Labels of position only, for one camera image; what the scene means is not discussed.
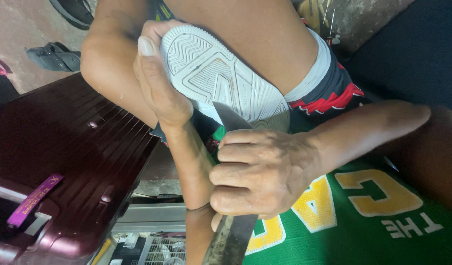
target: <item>leg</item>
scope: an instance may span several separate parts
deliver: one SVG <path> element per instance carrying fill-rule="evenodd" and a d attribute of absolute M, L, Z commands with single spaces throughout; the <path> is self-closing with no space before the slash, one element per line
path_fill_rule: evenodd
<path fill-rule="evenodd" d="M 174 15 L 216 34 L 285 95 L 312 68 L 318 46 L 289 0 L 165 0 Z"/>
<path fill-rule="evenodd" d="M 80 70 L 100 94 L 154 128 L 157 118 L 147 106 L 133 71 L 137 39 L 144 22 L 155 16 L 149 3 L 100 0 L 82 45 Z"/>

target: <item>suitcase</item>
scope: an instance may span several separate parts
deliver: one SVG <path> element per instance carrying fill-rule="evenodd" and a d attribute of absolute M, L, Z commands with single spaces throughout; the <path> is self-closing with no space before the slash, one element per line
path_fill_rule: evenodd
<path fill-rule="evenodd" d="M 150 131 L 80 73 L 0 106 L 0 262 L 94 254 L 139 183 L 157 142 Z M 64 178 L 9 228 L 8 217 L 52 174 Z"/>

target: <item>knife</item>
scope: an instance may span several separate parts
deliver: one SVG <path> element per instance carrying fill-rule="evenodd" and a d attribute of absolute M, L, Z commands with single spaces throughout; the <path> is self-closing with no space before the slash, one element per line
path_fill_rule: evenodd
<path fill-rule="evenodd" d="M 219 102 L 213 102 L 213 105 L 227 132 L 238 129 L 254 129 L 250 123 L 227 105 Z M 242 264 L 257 218 L 257 214 L 239 216 L 223 215 L 210 246 L 206 251 L 202 264 Z"/>

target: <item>shoe sole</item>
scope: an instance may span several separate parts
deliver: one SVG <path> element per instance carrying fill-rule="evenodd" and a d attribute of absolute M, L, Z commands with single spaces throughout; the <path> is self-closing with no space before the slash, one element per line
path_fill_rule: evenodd
<path fill-rule="evenodd" d="M 213 107 L 217 101 L 254 128 L 288 131 L 288 105 L 278 89 L 204 30 L 177 26 L 165 34 L 160 51 L 172 85 L 189 99 L 203 103 L 194 107 L 205 115 L 222 124 Z"/>

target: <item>purple luggage tag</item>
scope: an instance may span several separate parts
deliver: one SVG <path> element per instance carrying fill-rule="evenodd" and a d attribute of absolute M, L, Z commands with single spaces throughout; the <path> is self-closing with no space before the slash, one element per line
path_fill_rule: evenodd
<path fill-rule="evenodd" d="M 58 184 L 64 177 L 59 174 L 53 174 L 48 177 L 39 187 L 36 188 L 30 195 L 28 195 L 13 214 L 7 220 L 7 223 L 19 227 L 28 216 L 28 213 L 40 202 L 50 190 Z"/>

